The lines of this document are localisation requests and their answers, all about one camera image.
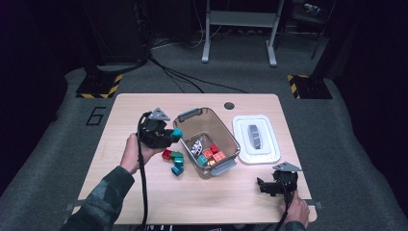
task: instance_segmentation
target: rectangular box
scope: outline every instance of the rectangular box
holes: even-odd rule
[[[235,158],[240,153],[240,145],[213,110],[197,108],[187,111],[174,119],[173,127],[183,132],[181,142],[187,149],[188,156],[201,178],[209,179],[218,176],[237,164]],[[202,150],[215,144],[218,153],[222,152],[225,158],[211,159],[209,160],[212,161],[209,162],[211,164],[202,166],[197,160],[198,156],[191,153],[191,148],[196,141],[200,141]]]

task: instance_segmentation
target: person's arm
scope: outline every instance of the person's arm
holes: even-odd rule
[[[141,144],[144,164],[163,149],[151,149]],[[120,215],[123,199],[131,189],[139,166],[138,138],[127,139],[120,166],[106,175],[88,195],[81,209],[68,218],[61,230],[111,230]]]
[[[285,201],[279,206],[281,214],[285,212]],[[299,197],[297,191],[294,192],[292,204],[289,207],[288,215],[284,221],[286,231],[304,231],[309,224],[309,207],[306,201]]]

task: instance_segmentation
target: gray carpet floor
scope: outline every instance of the gray carpet floor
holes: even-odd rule
[[[278,95],[312,197],[324,206],[308,230],[407,230],[407,218],[399,209],[387,180],[373,167],[353,135],[347,108],[334,83],[325,79],[332,100],[293,98],[287,75],[311,74],[324,44],[311,60],[315,42],[305,36],[286,35],[276,51],[278,66],[270,67],[266,39],[252,36],[213,41],[207,64],[201,62],[202,43],[196,48],[180,44],[164,46],[153,49],[152,54],[161,64],[201,80],[250,93]],[[59,229],[68,216],[65,206],[76,200],[82,188],[118,94],[181,92],[151,62],[124,74],[115,96],[109,99],[75,97],[85,77],[83,69],[73,70],[65,77],[68,92],[58,110],[58,120],[49,125],[37,148],[0,198],[0,230]],[[205,92],[237,93],[195,83]],[[191,85],[179,85],[184,92],[199,93]],[[98,111],[104,115],[101,124],[86,126],[95,107],[105,108]],[[114,227],[114,230],[128,229]]]

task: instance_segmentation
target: human hand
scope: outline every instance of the human hand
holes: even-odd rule
[[[279,205],[279,212],[281,215],[285,212],[285,208],[285,201],[282,200]],[[286,224],[291,221],[299,221],[305,226],[305,228],[307,228],[307,225],[309,224],[309,213],[310,210],[306,201],[299,197],[297,191],[294,191],[292,204],[291,207],[289,207],[288,215],[286,216],[284,223]]]
[[[156,153],[163,152],[165,150],[164,148],[152,149],[147,147],[143,143],[140,144],[140,147],[145,165],[152,156],[154,156]],[[125,150],[123,151],[120,166],[125,168],[132,175],[135,174],[140,168],[138,137],[136,136],[135,133],[132,133],[126,141],[126,147]]]

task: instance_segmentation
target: sleeve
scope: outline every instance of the sleeve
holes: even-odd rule
[[[285,231],[306,231],[306,228],[299,221],[291,221],[291,222],[286,223]]]
[[[116,167],[92,190],[81,209],[68,218],[61,230],[111,230],[133,183],[135,179],[128,171]]]

